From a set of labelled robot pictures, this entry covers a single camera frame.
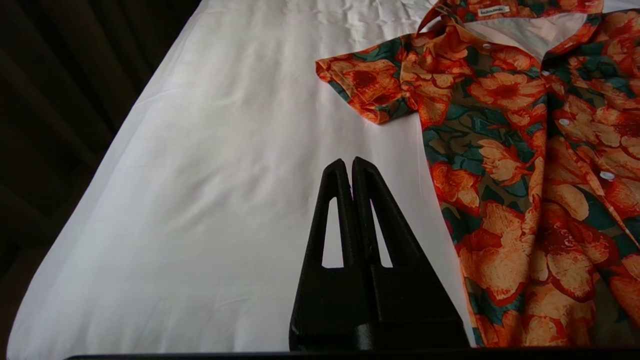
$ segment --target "orange floral shirt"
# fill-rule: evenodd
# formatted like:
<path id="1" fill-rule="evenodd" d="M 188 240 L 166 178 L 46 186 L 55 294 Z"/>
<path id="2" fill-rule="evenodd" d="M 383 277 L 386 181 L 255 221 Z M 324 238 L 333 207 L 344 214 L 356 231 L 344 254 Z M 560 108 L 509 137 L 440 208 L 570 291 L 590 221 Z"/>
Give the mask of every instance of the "orange floral shirt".
<path id="1" fill-rule="evenodd" d="M 495 19 L 580 22 L 539 59 L 471 29 Z M 639 66 L 639 10 L 449 0 L 316 71 L 377 124 L 419 112 L 479 346 L 637 345 Z"/>

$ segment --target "dark curtain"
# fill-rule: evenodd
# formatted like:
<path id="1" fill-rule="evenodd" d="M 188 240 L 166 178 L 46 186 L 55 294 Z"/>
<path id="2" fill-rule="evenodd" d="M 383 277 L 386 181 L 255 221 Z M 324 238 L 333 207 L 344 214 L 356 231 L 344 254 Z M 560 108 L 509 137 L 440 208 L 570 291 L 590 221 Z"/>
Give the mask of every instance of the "dark curtain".
<path id="1" fill-rule="evenodd" d="M 0 1 L 0 258 L 55 240 L 199 2 Z"/>

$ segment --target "floral shirt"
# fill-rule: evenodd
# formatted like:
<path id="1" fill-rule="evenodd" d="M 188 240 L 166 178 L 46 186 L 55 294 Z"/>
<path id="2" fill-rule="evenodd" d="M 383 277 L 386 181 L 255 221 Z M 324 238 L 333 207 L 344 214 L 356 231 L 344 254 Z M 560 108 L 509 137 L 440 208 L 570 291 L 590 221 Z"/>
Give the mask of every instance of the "floral shirt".
<path id="1" fill-rule="evenodd" d="M 640 10 L 441 0 L 316 71 L 377 124 L 419 112 L 479 346 L 637 345 L 639 66 Z"/>

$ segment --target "shirt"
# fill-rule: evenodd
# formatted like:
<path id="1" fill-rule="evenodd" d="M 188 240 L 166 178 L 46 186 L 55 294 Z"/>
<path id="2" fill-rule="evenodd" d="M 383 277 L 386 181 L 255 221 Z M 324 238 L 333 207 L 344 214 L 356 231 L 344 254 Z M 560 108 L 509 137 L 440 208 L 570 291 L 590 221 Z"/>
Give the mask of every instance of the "shirt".
<path id="1" fill-rule="evenodd" d="M 316 62 L 367 120 L 419 112 L 479 346 L 640 343 L 640 13 L 602 6 L 440 1 Z"/>

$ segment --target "white sheet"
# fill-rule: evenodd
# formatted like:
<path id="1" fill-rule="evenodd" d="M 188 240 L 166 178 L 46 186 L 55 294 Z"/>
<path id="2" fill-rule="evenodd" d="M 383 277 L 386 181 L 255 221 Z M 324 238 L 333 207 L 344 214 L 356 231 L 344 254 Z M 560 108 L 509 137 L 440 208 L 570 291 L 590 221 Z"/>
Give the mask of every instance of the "white sheet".
<path id="1" fill-rule="evenodd" d="M 314 72 L 415 31 L 430 1 L 204 1 L 38 269 L 8 357 L 288 350 L 321 172 L 355 156 L 380 169 L 470 335 L 417 115 L 366 122 Z"/>

